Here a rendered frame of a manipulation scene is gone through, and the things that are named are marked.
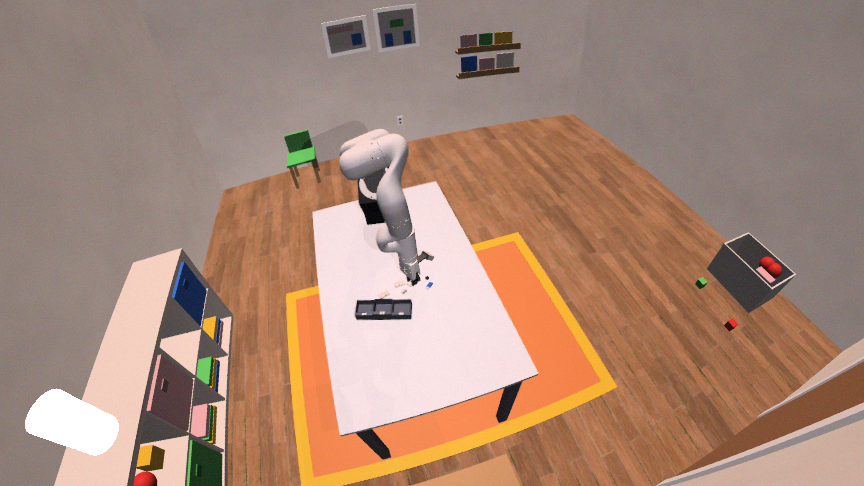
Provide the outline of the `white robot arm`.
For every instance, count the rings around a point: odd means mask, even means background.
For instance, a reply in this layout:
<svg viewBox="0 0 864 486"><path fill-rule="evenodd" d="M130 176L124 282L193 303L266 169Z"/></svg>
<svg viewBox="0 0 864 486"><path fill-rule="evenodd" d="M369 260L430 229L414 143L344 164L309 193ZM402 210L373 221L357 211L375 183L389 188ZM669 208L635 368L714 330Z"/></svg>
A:
<svg viewBox="0 0 864 486"><path fill-rule="evenodd" d="M344 143L340 148L340 170L349 180L360 179L362 194L377 200L386 222L376 235L380 251L398 253L402 263L412 263L416 259L418 263L424 259L433 261L434 256L429 252L422 251L418 256L415 231L401 185L408 144L402 136L388 134L384 129L377 129Z"/></svg>

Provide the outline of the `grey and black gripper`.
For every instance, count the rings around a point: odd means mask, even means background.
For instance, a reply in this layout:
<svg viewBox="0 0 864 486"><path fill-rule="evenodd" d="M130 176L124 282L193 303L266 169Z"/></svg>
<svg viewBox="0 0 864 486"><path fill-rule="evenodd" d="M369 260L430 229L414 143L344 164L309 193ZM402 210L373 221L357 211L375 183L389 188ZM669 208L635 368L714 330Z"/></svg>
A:
<svg viewBox="0 0 864 486"><path fill-rule="evenodd" d="M412 263L402 263L399 260L399 266L400 270L407 276L407 282L411 281L412 286L416 285L419 281L421 281L420 267L417 259Z"/></svg>

